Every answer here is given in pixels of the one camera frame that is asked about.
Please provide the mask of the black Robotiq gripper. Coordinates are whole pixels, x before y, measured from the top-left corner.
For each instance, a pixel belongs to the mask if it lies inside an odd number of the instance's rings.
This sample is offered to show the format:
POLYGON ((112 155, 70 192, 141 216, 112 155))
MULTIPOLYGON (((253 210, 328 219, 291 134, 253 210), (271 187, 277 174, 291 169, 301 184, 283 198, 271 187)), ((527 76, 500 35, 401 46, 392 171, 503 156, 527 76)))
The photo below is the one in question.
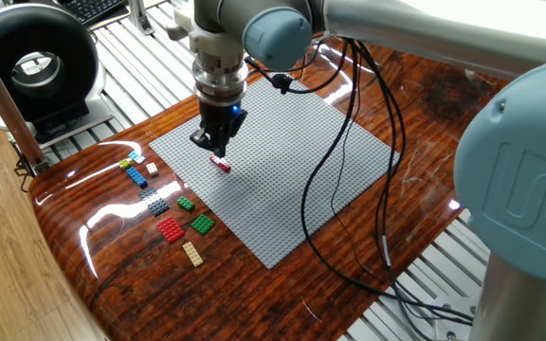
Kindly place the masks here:
POLYGON ((238 134, 246 119, 247 111, 241 108, 240 101, 226 106, 216 106, 200 101, 199 109, 200 129, 190 135, 190 141, 216 156, 223 156, 224 147, 238 134))

